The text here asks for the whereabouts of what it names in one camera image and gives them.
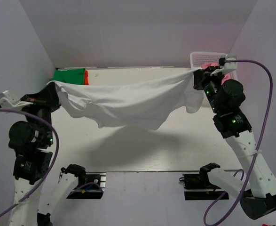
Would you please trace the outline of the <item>pink t-shirt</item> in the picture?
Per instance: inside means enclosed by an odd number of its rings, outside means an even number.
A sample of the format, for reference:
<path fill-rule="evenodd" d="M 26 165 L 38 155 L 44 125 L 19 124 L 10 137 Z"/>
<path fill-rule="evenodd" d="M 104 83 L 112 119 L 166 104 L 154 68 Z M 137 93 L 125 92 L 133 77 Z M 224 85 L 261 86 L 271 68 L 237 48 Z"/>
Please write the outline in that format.
<path fill-rule="evenodd" d="M 216 67 L 219 67 L 218 63 L 205 63 L 203 65 L 201 65 L 202 69 L 206 69 L 208 67 L 210 67 L 211 69 L 215 69 Z M 225 81 L 230 80 L 231 79 L 231 75 L 230 73 L 226 74 L 224 76 L 224 78 L 221 81 L 221 84 L 225 83 Z"/>

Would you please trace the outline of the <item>white t-shirt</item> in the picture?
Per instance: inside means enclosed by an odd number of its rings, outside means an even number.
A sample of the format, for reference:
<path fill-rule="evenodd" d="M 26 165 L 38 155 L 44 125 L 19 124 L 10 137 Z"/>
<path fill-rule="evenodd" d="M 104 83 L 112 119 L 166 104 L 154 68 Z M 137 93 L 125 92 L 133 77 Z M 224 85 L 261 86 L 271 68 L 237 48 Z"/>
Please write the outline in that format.
<path fill-rule="evenodd" d="M 174 110 L 196 113 L 204 95 L 194 86 L 194 71 L 117 86 L 52 81 L 59 102 L 72 118 L 94 120 L 99 128 L 137 126 L 157 130 Z"/>

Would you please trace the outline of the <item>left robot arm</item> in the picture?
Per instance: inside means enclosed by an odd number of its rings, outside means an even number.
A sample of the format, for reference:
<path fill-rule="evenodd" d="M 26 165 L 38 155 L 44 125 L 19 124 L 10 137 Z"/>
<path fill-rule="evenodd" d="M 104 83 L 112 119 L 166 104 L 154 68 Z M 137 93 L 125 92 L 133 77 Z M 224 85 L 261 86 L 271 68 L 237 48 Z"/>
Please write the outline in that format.
<path fill-rule="evenodd" d="M 54 165 L 57 153 L 47 152 L 57 133 L 52 130 L 51 114 L 60 107 L 53 82 L 40 92 L 21 98 L 29 102 L 22 107 L 26 121 L 14 123 L 9 130 L 9 148 L 16 153 L 15 205 L 9 217 L 11 226 L 50 226 L 71 191 L 87 182 L 85 168 L 71 164 L 62 168 L 57 187 L 40 203 L 42 185 Z"/>

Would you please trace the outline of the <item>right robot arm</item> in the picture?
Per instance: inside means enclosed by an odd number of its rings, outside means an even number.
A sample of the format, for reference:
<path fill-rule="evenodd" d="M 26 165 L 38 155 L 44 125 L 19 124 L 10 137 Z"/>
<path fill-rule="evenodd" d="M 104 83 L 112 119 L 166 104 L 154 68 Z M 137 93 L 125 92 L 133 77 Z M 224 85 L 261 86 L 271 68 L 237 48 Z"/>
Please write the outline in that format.
<path fill-rule="evenodd" d="M 246 185 L 216 163 L 200 168 L 199 181 L 206 188 L 217 186 L 238 198 L 244 213 L 256 220 L 276 211 L 276 177 L 256 150 L 252 127 L 239 108 L 245 100 L 243 85 L 232 79 L 223 81 L 224 75 L 216 69 L 209 66 L 194 71 L 194 89 L 204 91 L 214 113 L 214 125 L 246 173 Z"/>

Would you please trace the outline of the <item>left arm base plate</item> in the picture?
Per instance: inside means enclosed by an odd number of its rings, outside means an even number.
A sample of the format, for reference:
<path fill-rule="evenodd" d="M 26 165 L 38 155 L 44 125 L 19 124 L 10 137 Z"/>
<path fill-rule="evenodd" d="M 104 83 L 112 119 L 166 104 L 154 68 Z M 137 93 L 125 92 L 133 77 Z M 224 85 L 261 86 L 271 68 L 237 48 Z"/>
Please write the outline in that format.
<path fill-rule="evenodd" d="M 100 200 L 103 197 L 105 185 L 105 172 L 86 172 L 86 174 L 79 179 L 78 185 L 71 191 L 67 199 Z"/>

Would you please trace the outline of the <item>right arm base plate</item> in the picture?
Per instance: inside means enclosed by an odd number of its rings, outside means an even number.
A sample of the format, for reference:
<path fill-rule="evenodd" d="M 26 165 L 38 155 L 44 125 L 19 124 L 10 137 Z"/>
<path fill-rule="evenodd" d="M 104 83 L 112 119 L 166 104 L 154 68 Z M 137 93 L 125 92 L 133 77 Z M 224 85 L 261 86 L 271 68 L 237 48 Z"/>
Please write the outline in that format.
<path fill-rule="evenodd" d="M 199 174 L 183 174 L 179 182 L 183 185 L 186 201 L 214 201 L 224 193 L 217 186 L 205 185 Z"/>

